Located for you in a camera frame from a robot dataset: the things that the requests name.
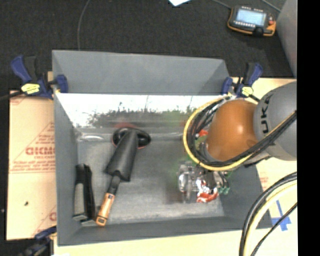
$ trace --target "clamp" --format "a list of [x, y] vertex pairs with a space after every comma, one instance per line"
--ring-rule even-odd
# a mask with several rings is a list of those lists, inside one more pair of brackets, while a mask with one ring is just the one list
[[258, 98], [253, 96], [252, 85], [262, 75], [263, 68], [259, 63], [248, 62], [246, 64], [243, 79], [239, 77], [238, 82], [234, 83], [231, 77], [226, 77], [221, 88], [221, 95], [227, 95], [230, 89], [233, 89], [236, 98], [252, 98], [259, 101]]
[[48, 81], [46, 74], [40, 76], [36, 74], [35, 56], [24, 58], [23, 55], [19, 55], [11, 61], [10, 65], [14, 74], [22, 80], [20, 94], [39, 96], [53, 100], [54, 86], [56, 86], [55, 89], [61, 93], [68, 92], [67, 78], [63, 74], [57, 75], [52, 81]]

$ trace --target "black tool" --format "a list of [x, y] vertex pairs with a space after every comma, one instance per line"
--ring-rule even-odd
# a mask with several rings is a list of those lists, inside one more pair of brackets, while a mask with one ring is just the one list
[[112, 143], [116, 149], [105, 169], [105, 172], [112, 176], [112, 180], [95, 220], [99, 226], [104, 227], [107, 223], [120, 181], [130, 181], [137, 149], [147, 146], [150, 141], [149, 134], [136, 128], [124, 127], [114, 132]]
[[96, 217], [96, 206], [91, 182], [92, 171], [83, 163], [78, 164], [75, 170], [73, 219], [75, 221], [93, 220]]

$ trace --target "cardboard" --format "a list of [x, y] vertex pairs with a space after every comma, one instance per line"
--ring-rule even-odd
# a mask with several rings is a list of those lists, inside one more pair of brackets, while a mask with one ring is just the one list
[[6, 239], [28, 239], [57, 223], [54, 105], [24, 94], [9, 104]]

